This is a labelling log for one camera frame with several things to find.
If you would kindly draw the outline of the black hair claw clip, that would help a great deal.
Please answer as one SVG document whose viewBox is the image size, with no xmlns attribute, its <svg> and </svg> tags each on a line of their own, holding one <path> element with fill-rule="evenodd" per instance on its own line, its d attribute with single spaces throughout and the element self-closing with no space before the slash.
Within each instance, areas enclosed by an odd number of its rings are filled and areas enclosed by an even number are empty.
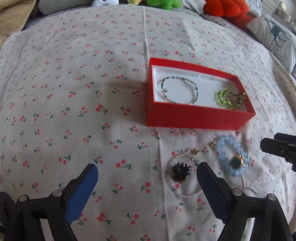
<svg viewBox="0 0 296 241">
<path fill-rule="evenodd" d="M 184 182 L 186 177 L 191 174 L 191 168 L 183 162 L 178 162 L 173 166 L 173 180 L 176 182 Z"/>
</svg>

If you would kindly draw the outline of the small gold earring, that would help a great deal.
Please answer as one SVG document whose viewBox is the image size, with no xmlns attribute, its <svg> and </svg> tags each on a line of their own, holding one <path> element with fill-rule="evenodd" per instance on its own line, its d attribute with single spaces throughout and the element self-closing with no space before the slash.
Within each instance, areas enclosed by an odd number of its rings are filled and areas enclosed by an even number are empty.
<svg viewBox="0 0 296 241">
<path fill-rule="evenodd" d="M 211 142 L 209 144 L 209 146 L 212 148 L 212 149 L 216 149 L 216 142 Z"/>
</svg>

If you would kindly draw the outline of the red jewelry box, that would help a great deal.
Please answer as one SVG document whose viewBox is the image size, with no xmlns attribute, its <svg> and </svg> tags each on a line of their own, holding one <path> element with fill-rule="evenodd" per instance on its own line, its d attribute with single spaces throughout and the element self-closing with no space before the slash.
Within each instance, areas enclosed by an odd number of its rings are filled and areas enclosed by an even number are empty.
<svg viewBox="0 0 296 241">
<path fill-rule="evenodd" d="M 255 116 L 240 79 L 216 69 L 150 58 L 145 82 L 147 126 L 238 130 Z"/>
</svg>

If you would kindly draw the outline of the deer print pillow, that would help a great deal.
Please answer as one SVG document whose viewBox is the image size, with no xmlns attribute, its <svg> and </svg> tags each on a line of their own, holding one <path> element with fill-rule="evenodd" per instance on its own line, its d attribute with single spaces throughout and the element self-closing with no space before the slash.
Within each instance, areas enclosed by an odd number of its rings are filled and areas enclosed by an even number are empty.
<svg viewBox="0 0 296 241">
<path fill-rule="evenodd" d="M 288 73 L 295 67 L 295 35 L 269 14 L 246 24 L 255 38 L 280 61 Z"/>
</svg>

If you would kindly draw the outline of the cherry print bed sheet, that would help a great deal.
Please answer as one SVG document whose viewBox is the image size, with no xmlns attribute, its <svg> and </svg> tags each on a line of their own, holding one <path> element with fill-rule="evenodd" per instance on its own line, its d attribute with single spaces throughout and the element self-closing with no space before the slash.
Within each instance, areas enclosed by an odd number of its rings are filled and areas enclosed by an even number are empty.
<svg viewBox="0 0 296 241">
<path fill-rule="evenodd" d="M 295 231 L 295 172 L 260 141 L 295 134 L 295 80 L 259 42 L 225 21 L 145 6 L 84 8 L 11 35 L 1 49 L 1 190 L 13 199 L 63 189 L 89 163 L 99 180 L 72 229 L 79 240 L 217 240 L 196 174 L 177 185 L 167 163 L 186 149 L 223 177 L 210 142 L 222 131 L 145 125 L 149 58 L 239 77 L 255 117 L 229 131 L 250 157 L 227 177 L 247 195 L 275 194 Z"/>
</svg>

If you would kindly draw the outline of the orange plush toy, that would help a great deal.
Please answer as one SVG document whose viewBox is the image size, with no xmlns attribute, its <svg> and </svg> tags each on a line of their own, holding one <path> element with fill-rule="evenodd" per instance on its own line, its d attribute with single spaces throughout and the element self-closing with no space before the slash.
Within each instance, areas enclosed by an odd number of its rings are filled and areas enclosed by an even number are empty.
<svg viewBox="0 0 296 241">
<path fill-rule="evenodd" d="M 236 27 L 248 31 L 247 24 L 254 18 L 249 16 L 249 6 L 243 0 L 207 0 L 204 13 L 226 19 Z"/>
</svg>

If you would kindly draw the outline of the green plush toy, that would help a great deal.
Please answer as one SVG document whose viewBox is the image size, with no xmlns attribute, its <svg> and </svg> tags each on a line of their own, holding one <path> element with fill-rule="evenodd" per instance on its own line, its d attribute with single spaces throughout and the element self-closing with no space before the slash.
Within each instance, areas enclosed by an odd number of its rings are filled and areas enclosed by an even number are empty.
<svg viewBox="0 0 296 241">
<path fill-rule="evenodd" d="M 147 5 L 166 10 L 179 9 L 182 6 L 179 0 L 147 0 Z"/>
</svg>

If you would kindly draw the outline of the beige quilted blanket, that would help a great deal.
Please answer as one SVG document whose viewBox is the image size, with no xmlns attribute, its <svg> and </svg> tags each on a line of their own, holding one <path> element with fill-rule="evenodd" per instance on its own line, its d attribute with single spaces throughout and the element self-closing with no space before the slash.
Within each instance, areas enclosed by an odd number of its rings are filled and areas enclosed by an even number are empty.
<svg viewBox="0 0 296 241">
<path fill-rule="evenodd" d="M 36 0 L 1 0 L 1 48 L 14 32 L 25 26 Z"/>
</svg>

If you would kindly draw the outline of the yellow carrot plush toy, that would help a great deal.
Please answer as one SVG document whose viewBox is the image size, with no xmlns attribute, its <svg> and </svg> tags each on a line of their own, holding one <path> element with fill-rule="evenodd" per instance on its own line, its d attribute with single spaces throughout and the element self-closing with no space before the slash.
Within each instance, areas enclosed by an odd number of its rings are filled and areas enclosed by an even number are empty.
<svg viewBox="0 0 296 241">
<path fill-rule="evenodd" d="M 139 5 L 142 0 L 127 0 L 127 2 L 131 5 Z"/>
</svg>

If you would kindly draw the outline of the grey pillow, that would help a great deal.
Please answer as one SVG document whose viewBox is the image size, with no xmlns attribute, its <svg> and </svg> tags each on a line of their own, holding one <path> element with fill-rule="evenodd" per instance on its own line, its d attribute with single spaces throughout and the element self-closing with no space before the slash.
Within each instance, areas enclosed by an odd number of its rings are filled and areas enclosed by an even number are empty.
<svg viewBox="0 0 296 241">
<path fill-rule="evenodd" d="M 47 16 L 61 10 L 88 6 L 92 3 L 93 0 L 39 0 L 38 8 L 43 15 Z"/>
</svg>

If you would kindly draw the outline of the white plush toy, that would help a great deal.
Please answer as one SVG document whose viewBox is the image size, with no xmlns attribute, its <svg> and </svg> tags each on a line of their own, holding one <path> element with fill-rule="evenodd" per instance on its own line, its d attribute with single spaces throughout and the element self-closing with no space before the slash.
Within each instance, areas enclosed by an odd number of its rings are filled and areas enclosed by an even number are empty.
<svg viewBox="0 0 296 241">
<path fill-rule="evenodd" d="M 119 0 L 94 0 L 92 6 L 114 6 L 118 4 Z"/>
</svg>

